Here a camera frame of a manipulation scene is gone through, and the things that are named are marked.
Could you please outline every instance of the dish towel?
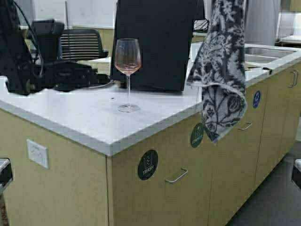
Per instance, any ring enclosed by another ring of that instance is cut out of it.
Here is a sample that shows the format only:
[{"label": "dish towel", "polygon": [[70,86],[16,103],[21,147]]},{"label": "dish towel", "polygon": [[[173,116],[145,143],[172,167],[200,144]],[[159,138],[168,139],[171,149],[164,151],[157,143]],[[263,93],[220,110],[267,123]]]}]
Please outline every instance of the dish towel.
[{"label": "dish towel", "polygon": [[202,87],[201,118],[213,143],[244,116],[244,0],[215,0],[210,28],[187,83]]}]

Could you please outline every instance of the wine glass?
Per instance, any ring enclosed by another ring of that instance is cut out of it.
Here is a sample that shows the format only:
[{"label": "wine glass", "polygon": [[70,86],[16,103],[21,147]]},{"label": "wine glass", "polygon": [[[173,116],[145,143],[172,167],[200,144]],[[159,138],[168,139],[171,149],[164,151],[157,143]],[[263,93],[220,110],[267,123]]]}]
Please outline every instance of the wine glass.
[{"label": "wine glass", "polygon": [[140,109],[130,103],[130,76],[141,68],[141,54],[137,39],[118,39],[115,51],[115,67],[127,77],[127,104],[118,107],[121,112],[135,112]]}]

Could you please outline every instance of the green round sticker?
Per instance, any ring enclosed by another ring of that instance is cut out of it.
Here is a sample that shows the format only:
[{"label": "green round sticker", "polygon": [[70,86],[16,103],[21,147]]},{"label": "green round sticker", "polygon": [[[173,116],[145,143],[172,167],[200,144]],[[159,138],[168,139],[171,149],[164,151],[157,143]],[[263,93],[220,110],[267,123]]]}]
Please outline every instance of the green round sticker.
[{"label": "green round sticker", "polygon": [[203,140],[204,136],[204,128],[201,123],[196,125],[192,131],[191,137],[190,137],[190,144],[192,147],[196,148],[200,145],[200,143]]}]

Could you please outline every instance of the blue round sticker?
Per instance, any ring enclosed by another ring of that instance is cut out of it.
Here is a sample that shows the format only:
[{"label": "blue round sticker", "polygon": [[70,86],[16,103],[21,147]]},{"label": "blue round sticker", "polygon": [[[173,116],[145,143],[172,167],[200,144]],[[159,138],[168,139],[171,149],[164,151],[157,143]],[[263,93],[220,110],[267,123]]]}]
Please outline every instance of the blue round sticker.
[{"label": "blue round sticker", "polygon": [[261,98],[261,92],[257,91],[254,95],[253,108],[257,108],[259,106],[260,98]]}]

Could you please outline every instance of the glass base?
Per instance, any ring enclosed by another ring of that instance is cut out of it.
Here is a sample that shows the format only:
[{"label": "glass base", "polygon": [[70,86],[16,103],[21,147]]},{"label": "glass base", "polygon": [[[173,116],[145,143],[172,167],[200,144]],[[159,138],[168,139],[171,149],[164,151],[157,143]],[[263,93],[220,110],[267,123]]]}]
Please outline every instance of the glass base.
[{"label": "glass base", "polygon": [[136,112],[139,110],[140,110],[140,107],[138,107],[137,105],[131,105],[131,104],[121,105],[118,107],[118,111],[126,112],[126,113]]}]

